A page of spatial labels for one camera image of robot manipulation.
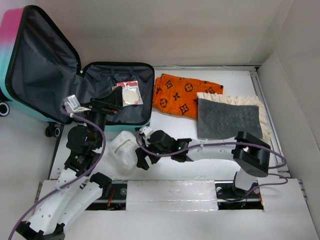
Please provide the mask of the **pink teal kids suitcase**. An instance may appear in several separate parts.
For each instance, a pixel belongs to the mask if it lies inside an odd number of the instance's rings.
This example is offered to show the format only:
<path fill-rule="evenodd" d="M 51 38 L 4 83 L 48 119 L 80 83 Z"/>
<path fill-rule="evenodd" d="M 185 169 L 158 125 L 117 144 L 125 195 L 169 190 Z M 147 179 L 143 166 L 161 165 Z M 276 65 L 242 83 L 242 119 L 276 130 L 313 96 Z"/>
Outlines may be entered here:
<path fill-rule="evenodd" d="M 58 137 L 71 119 L 60 111 L 67 96 L 80 103 L 101 98 L 118 83 L 137 81 L 142 104 L 125 106 L 106 119 L 106 130 L 135 131 L 152 114 L 154 68 L 142 62 L 81 59 L 47 13 L 36 5 L 7 10 L 0 25 L 0 99 L 43 122 L 47 137 Z"/>

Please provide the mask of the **orange patterned towel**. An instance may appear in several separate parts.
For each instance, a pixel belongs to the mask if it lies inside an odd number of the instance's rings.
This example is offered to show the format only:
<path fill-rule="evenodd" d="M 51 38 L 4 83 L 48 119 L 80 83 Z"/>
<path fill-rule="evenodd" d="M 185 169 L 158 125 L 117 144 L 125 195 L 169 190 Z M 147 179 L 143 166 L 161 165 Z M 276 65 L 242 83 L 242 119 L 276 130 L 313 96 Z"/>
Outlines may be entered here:
<path fill-rule="evenodd" d="M 198 118 L 197 93 L 223 94 L 218 83 L 163 73 L 155 80 L 152 106 L 164 114 Z"/>

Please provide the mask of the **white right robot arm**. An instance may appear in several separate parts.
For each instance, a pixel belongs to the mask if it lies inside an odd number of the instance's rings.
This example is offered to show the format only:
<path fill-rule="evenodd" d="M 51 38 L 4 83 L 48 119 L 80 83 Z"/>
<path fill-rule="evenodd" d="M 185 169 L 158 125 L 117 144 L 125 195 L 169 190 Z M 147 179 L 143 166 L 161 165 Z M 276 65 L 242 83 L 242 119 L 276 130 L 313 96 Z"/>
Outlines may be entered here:
<path fill-rule="evenodd" d="M 169 157 L 178 163 L 200 160 L 226 160 L 238 164 L 239 170 L 234 174 L 231 186 L 220 186 L 217 195 L 225 200 L 238 200 L 257 184 L 258 178 L 269 175 L 271 147 L 246 131 L 237 136 L 223 140 L 199 140 L 191 138 L 175 139 L 163 130 L 152 130 L 144 127 L 136 137 L 138 147 L 136 166 L 149 169 L 160 158 Z"/>

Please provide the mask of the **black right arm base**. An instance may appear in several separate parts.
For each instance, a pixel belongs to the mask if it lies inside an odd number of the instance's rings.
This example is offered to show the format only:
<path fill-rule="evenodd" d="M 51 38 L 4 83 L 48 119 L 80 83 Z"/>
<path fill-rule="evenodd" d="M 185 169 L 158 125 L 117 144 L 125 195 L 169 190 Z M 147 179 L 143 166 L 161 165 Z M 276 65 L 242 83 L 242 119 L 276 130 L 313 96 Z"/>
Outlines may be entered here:
<path fill-rule="evenodd" d="M 263 210 L 260 189 L 251 193 L 234 187 L 232 182 L 215 184 L 218 210 Z"/>

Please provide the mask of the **red-top clear zip bag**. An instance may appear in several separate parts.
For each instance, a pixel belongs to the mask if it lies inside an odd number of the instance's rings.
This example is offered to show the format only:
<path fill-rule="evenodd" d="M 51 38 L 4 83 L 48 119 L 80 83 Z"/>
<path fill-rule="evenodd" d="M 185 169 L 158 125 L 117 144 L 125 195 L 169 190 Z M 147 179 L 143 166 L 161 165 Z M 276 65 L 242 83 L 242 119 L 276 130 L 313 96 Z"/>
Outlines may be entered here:
<path fill-rule="evenodd" d="M 122 104 L 123 107 L 143 105 L 139 84 L 137 80 L 119 82 L 117 87 L 122 87 Z"/>

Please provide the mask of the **white drawstring pouch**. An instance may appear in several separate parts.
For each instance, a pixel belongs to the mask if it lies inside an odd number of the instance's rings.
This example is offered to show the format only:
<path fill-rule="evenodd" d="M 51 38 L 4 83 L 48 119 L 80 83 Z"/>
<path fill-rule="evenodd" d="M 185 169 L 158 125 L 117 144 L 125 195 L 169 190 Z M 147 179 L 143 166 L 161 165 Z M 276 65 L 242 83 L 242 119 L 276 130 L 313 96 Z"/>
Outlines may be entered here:
<path fill-rule="evenodd" d="M 109 154 L 121 174 L 129 175 L 137 168 L 138 147 L 136 137 L 130 131 L 122 131 L 108 144 Z"/>

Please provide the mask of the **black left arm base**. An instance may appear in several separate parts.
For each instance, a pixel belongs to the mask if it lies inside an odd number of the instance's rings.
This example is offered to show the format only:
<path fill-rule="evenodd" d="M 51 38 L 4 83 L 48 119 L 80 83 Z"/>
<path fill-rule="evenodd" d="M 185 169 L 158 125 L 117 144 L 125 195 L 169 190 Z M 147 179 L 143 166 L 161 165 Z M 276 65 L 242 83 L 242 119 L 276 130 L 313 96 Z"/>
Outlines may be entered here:
<path fill-rule="evenodd" d="M 111 189 L 91 203 L 86 211 L 125 211 L 127 188 L 127 181 L 113 182 Z"/>

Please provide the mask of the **grey cream frilled cushion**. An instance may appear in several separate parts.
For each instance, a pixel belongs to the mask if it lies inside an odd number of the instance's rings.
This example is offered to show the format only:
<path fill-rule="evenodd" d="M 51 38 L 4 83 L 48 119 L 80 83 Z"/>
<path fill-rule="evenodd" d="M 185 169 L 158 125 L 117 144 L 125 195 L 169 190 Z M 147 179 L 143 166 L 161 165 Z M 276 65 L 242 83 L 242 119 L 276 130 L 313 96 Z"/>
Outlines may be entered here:
<path fill-rule="evenodd" d="M 231 96 L 217 93 L 197 93 L 197 137 L 223 140 L 245 131 L 269 142 L 267 111 L 258 96 Z"/>

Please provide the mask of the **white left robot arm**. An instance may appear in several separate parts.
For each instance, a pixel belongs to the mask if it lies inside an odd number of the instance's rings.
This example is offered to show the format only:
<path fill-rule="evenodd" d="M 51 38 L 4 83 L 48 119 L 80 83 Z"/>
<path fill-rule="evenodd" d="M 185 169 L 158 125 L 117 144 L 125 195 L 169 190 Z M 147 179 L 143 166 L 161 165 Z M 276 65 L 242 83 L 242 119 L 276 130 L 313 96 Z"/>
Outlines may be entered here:
<path fill-rule="evenodd" d="M 73 94 L 63 100 L 60 112 L 81 125 L 67 135 L 70 155 L 55 184 L 55 189 L 35 202 L 24 214 L 39 206 L 28 220 L 20 218 L 12 233 L 26 240 L 62 240 L 67 224 L 81 214 L 94 200 L 111 194 L 112 180 L 98 172 L 92 173 L 106 150 L 106 117 L 123 108 L 122 87 L 115 87 L 104 97 L 79 103 Z"/>

